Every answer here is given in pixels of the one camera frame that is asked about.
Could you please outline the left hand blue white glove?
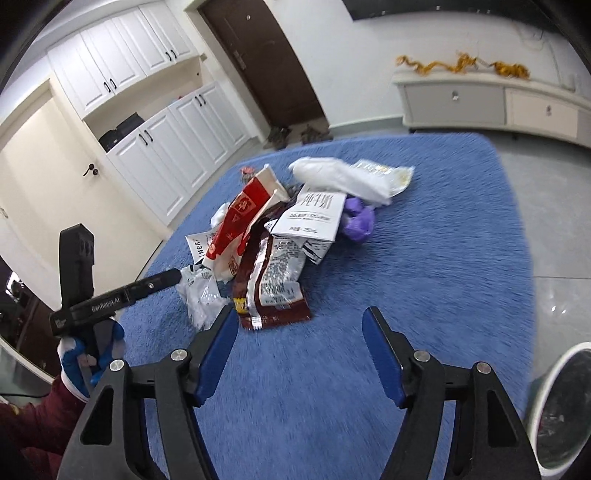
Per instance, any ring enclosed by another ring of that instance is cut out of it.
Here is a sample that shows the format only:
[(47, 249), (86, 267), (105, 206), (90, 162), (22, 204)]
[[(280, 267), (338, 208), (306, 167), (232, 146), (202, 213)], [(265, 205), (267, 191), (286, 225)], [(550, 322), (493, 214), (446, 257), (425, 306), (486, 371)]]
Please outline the left hand blue white glove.
[(110, 363), (123, 358), (126, 348), (124, 329), (114, 318), (98, 323), (97, 327), (108, 339), (99, 354), (89, 354), (84, 343), (75, 337), (62, 337), (57, 347), (60, 380), (77, 400), (84, 403)]

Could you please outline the red sleeved left forearm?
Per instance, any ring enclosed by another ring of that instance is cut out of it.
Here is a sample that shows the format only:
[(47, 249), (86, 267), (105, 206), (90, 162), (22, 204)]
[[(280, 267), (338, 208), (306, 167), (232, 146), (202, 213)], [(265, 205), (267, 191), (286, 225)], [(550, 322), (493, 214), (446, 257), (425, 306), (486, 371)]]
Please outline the red sleeved left forearm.
[(85, 403), (60, 379), (38, 405), (1, 406), (1, 477), (55, 479)]

